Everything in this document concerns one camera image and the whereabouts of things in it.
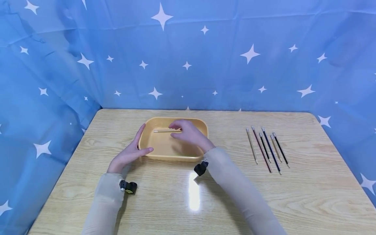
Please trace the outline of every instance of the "table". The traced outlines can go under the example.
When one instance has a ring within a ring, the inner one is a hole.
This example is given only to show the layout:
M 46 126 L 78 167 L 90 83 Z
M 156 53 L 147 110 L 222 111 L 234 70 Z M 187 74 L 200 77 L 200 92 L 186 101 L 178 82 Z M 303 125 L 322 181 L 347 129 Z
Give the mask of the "table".
M 79 234 L 94 190 L 111 159 L 151 117 L 195 117 L 209 127 L 213 143 L 224 148 L 259 189 L 288 234 L 374 234 L 376 210 L 309 113 L 114 110 L 97 112 L 58 180 L 30 234 Z M 254 136 L 255 164 L 245 128 L 277 133 L 291 169 L 274 164 L 270 174 Z M 142 158 L 127 181 L 139 185 L 126 195 L 118 234 L 249 234 L 228 196 L 196 163 Z

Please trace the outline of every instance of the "yellow tray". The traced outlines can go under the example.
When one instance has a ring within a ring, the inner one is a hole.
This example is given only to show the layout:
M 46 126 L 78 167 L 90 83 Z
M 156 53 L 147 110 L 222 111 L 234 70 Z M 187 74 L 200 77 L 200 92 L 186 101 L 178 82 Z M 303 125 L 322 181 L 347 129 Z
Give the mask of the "yellow tray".
M 167 130 L 174 121 L 185 119 L 191 121 L 205 136 L 209 137 L 208 126 L 197 118 L 154 117 L 146 122 L 146 127 L 139 140 L 139 148 L 153 147 L 154 151 L 146 156 L 151 159 L 168 161 L 195 162 L 202 160 L 203 152 L 196 146 L 171 137 L 171 133 L 155 133 L 154 130 Z

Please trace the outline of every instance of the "blue curtain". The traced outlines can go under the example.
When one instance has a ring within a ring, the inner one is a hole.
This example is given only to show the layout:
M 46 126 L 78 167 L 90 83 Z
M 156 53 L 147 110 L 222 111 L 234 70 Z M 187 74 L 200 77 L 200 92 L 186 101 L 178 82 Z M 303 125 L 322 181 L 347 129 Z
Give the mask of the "blue curtain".
M 0 234 L 27 232 L 101 107 L 311 112 L 376 205 L 373 1 L 0 3 Z

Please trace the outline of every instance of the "beige sleeve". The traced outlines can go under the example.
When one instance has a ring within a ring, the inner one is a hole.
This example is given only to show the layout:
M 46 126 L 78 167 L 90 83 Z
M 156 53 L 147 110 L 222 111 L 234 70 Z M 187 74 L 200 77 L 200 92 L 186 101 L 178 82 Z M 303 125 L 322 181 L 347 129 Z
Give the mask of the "beige sleeve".
M 119 186 L 122 179 L 121 174 L 102 175 L 81 234 L 114 234 L 117 214 L 124 198 Z
M 286 234 L 261 194 L 220 148 L 205 153 L 210 175 L 234 201 L 254 235 Z

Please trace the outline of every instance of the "wrist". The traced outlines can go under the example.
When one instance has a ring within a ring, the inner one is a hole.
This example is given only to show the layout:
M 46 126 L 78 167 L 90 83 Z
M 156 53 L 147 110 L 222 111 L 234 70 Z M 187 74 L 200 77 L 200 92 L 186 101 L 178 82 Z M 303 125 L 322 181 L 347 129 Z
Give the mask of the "wrist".
M 121 174 L 123 168 L 125 167 L 124 164 L 117 161 L 115 158 L 111 161 L 110 165 L 108 166 L 107 173 L 116 173 Z
M 204 140 L 200 141 L 198 147 L 202 150 L 203 153 L 215 148 L 213 142 L 211 142 L 208 138 L 205 137 Z

